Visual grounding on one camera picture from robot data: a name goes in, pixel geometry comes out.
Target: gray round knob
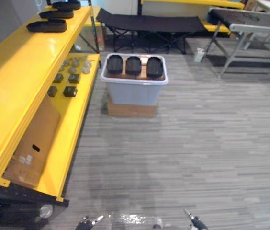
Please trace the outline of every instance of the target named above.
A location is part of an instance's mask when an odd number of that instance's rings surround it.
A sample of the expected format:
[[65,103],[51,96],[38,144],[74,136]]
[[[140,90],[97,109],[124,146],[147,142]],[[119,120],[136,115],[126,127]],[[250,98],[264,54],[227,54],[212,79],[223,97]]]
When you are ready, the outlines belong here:
[[71,58],[70,58],[70,61],[78,61],[78,60],[79,60],[78,57],[71,57]]
[[63,62],[63,66],[68,66],[68,65],[69,65],[69,61],[68,60],[66,60],[66,61]]
[[84,66],[87,67],[87,68],[90,68],[91,67],[91,62],[89,62],[89,61],[85,62]]
[[69,69],[68,69],[69,73],[75,73],[76,71],[77,71],[77,69],[74,67],[69,67]]
[[88,74],[88,73],[90,73],[90,70],[87,67],[83,67],[82,72],[85,73],[85,74]]
[[61,65],[61,67],[59,68],[59,72],[61,72],[61,71],[64,71],[64,69],[65,69],[65,67],[63,66],[63,65]]
[[79,62],[77,60],[74,60],[74,61],[72,61],[71,65],[73,67],[78,67],[79,66]]

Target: folding table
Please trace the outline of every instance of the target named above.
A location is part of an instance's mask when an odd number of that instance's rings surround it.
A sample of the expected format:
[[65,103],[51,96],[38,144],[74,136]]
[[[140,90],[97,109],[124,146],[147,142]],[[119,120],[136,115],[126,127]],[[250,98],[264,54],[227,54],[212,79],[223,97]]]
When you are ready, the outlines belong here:
[[[211,44],[214,42],[227,57],[226,63],[218,77],[223,75],[229,64],[233,61],[270,63],[270,58],[268,57],[235,57],[236,52],[240,50],[246,37],[250,33],[260,32],[270,34],[270,14],[219,8],[211,8],[209,13],[212,17],[219,20],[219,22],[217,30],[205,48],[205,54],[208,53]],[[232,33],[234,33],[239,38],[238,43],[231,54],[228,54],[225,48],[222,47],[222,45],[216,39],[221,24],[224,24]]]

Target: shelf caster wheel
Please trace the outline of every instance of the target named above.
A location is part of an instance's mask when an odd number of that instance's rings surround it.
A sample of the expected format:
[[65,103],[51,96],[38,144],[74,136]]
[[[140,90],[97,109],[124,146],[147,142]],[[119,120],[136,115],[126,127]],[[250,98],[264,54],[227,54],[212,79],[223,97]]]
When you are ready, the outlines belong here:
[[43,219],[47,219],[53,214],[54,207],[53,205],[42,205],[39,210],[39,216]]

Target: black cot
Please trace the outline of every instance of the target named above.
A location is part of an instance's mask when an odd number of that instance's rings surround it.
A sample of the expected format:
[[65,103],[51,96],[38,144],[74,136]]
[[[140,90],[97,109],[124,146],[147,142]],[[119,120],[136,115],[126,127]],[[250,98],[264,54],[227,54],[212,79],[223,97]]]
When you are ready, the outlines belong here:
[[[140,47],[148,53],[154,53],[161,48],[166,48],[169,52],[170,48],[182,39],[183,49],[178,48],[178,46],[177,48],[185,54],[185,37],[195,32],[206,31],[198,17],[111,14],[101,8],[96,19],[104,23],[114,33],[114,52],[126,46],[129,46],[132,50],[135,46]],[[127,32],[131,32],[131,38],[125,36]],[[157,35],[164,43],[154,49],[151,49],[151,45],[148,46],[148,49],[140,45],[139,41],[151,34]],[[128,41],[127,45],[116,47],[118,39],[122,37]]]

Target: yellow metal shelving unit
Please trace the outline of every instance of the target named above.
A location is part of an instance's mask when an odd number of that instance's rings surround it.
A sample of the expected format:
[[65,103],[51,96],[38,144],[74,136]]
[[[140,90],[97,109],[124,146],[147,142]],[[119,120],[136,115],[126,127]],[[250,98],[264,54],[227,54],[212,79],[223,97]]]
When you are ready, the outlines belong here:
[[[99,54],[86,55],[93,64],[90,74],[82,77],[76,98],[53,99],[62,118],[38,187],[35,190],[20,187],[2,175],[91,14],[91,6],[75,10],[74,17],[66,19],[68,28],[63,33],[31,33],[22,25],[0,43],[0,192],[4,191],[6,195],[9,192],[20,194],[16,190],[21,189],[27,193],[23,194],[22,199],[30,197],[29,200],[34,200],[39,197],[40,201],[50,203],[64,201],[61,193],[88,104]],[[28,23],[38,20],[40,17],[36,15]]]
[[[59,111],[61,120],[39,185],[35,188],[36,191],[57,197],[57,201],[63,201],[62,191],[100,60],[99,54],[69,54],[68,58],[70,57],[81,59],[77,73],[81,72],[85,60],[91,62],[92,66],[89,74],[80,74],[79,84],[68,82],[67,68],[63,72],[63,81],[52,84],[57,87],[58,91],[55,97],[51,97],[51,100]],[[63,95],[66,86],[76,86],[78,89],[76,97]]]
[[[210,6],[221,6],[221,7],[230,7],[235,9],[242,10],[244,8],[244,4],[241,2],[229,1],[229,0],[141,0],[141,3],[144,2],[168,2],[168,3],[187,3],[187,4],[196,4],[196,5],[210,5]],[[202,20],[202,24],[204,27],[210,31],[216,31],[217,25],[212,25]],[[229,33],[229,29],[226,28],[224,25],[220,27],[220,32]]]

